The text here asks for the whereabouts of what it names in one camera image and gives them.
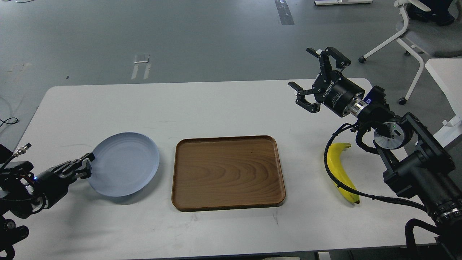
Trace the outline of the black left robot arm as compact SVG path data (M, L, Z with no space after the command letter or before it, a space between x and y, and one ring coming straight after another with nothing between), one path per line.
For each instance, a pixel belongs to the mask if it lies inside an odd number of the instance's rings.
M95 160L95 155L91 152L34 175L32 163L14 161L25 154L30 146L28 143L19 147L1 164L0 250L5 253L2 260L14 259L14 245L29 235L28 227L17 226L13 219L4 217L7 212L26 219L54 206L68 193L69 186L77 179L91 177L91 162Z

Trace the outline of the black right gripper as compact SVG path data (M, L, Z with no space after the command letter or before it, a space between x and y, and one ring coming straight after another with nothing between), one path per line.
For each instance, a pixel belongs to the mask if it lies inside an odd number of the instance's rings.
M295 103L310 113L319 112L321 107L319 103L322 103L336 115L347 116L353 99L362 99L365 95L365 90L341 74L345 68L351 65L351 60L334 47L326 47L324 50L307 48L306 51L318 59L320 73L317 75L312 89L304 90L296 82L288 82L288 85L296 93ZM337 70L332 68L330 58L335 60ZM316 103L308 102L305 98L307 95L314 95Z

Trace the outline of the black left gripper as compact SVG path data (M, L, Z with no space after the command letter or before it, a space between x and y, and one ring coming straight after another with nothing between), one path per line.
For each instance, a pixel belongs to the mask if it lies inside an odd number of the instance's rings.
M94 153L86 153L81 158L66 161L51 167L51 171L42 172L34 180L39 194L45 196L45 209L50 209L67 193L71 184L77 179L91 177L91 162L95 160Z

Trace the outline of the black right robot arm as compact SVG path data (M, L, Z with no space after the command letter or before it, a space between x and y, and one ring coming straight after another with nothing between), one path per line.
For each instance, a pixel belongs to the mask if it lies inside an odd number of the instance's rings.
M411 259L420 259L414 237L414 228L418 226L437 235L435 240L449 259L460 260L461 190L448 175L455 170L452 157L415 115L408 112L399 116L392 112L383 88L374 86L366 94L343 76L342 71L351 61L340 51L334 47L306 51L319 60L320 73L307 90L294 81L288 83L296 92L296 104L310 113L319 112L325 105L339 117L352 114L357 118L353 125L341 125L326 144L323 160L329 178L338 188L352 194L425 211L434 225L414 218L405 225ZM333 140L348 129L356 133L356 144L361 149L380 156L386 166L383 181L396 198L362 193L333 175L328 151L333 148Z

